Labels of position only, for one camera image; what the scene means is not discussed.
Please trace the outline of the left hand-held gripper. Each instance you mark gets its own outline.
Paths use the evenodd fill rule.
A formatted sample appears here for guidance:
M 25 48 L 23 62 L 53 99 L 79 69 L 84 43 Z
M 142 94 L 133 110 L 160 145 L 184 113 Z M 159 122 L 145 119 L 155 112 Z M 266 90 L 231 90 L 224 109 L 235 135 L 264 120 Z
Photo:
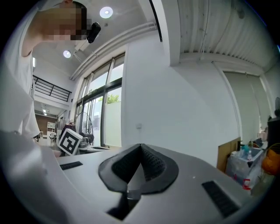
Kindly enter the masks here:
M 67 155 L 73 156 L 76 154 L 82 139 L 83 137 L 80 134 L 71 129 L 65 129 L 59 140 L 58 147 Z

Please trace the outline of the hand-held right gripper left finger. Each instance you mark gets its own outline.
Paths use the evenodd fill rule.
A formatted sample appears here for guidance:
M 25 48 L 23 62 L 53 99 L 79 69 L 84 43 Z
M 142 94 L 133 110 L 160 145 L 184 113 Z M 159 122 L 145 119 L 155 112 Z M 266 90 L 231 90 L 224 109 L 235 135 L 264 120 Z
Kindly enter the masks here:
M 135 144 L 104 160 L 98 167 L 98 175 L 108 190 L 126 193 L 140 161 L 141 145 Z

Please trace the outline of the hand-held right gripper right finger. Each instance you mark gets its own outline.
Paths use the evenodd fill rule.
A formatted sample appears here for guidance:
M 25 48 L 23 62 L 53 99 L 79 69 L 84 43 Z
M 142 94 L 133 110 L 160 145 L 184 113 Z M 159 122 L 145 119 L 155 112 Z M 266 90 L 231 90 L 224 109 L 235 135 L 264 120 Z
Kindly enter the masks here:
M 140 164 L 145 183 L 140 187 L 142 195 L 164 192 L 177 179 L 179 167 L 170 157 L 141 144 Z

